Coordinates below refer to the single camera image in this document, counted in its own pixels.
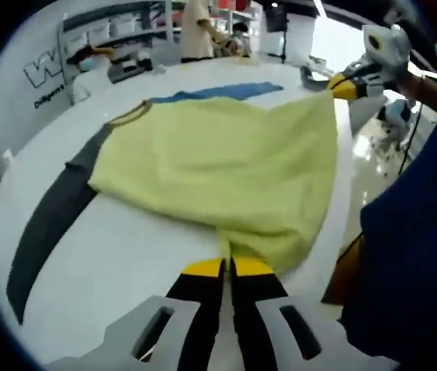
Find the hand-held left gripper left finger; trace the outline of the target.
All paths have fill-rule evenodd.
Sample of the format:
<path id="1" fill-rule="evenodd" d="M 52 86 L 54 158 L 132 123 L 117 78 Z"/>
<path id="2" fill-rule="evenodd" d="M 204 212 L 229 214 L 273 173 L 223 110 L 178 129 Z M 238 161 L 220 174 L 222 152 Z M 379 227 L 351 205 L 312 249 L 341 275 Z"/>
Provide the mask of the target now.
<path id="1" fill-rule="evenodd" d="M 164 296 L 153 295 L 104 332 L 102 343 L 48 370 L 205 370 L 218 330 L 225 262 L 185 267 Z"/>

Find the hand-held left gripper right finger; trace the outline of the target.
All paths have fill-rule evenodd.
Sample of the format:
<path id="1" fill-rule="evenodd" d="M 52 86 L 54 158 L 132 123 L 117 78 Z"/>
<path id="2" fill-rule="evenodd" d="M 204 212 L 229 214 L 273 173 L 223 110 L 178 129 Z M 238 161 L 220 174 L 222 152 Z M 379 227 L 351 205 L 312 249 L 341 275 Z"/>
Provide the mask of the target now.
<path id="1" fill-rule="evenodd" d="M 396 370 L 348 342 L 338 323 L 290 296 L 273 270 L 247 257 L 230 259 L 234 326 L 247 370 Z"/>

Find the person's right hand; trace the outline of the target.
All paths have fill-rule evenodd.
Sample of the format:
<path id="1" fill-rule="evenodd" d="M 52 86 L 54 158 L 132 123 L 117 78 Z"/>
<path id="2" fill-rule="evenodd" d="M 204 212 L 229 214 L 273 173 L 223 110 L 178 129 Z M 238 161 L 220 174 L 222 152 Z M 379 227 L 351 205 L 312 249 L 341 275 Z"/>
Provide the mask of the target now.
<path id="1" fill-rule="evenodd" d="M 420 101 L 437 113 L 437 83 L 405 72 L 398 75 L 397 87 L 409 99 Z"/>

